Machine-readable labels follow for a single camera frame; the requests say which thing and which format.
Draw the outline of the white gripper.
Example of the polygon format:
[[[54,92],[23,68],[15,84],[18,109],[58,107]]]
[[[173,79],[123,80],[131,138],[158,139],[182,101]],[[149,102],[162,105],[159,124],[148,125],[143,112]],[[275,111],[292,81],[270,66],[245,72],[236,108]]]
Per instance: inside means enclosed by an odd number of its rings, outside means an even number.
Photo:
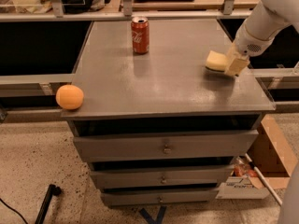
[[[262,40],[251,35],[244,24],[240,26],[233,42],[226,53],[228,65],[224,74],[230,77],[238,76],[249,65],[249,60],[238,59],[243,56],[256,57],[262,55],[273,43],[274,39]]]

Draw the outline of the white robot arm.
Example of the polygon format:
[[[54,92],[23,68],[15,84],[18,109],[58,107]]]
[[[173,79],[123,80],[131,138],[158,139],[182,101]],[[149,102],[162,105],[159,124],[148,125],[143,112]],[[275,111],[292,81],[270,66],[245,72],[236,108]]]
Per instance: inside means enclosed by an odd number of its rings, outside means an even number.
[[[275,36],[290,25],[299,32],[299,0],[260,0],[238,29],[229,57],[247,60],[263,54]],[[299,224],[299,163],[285,191],[278,224]]]

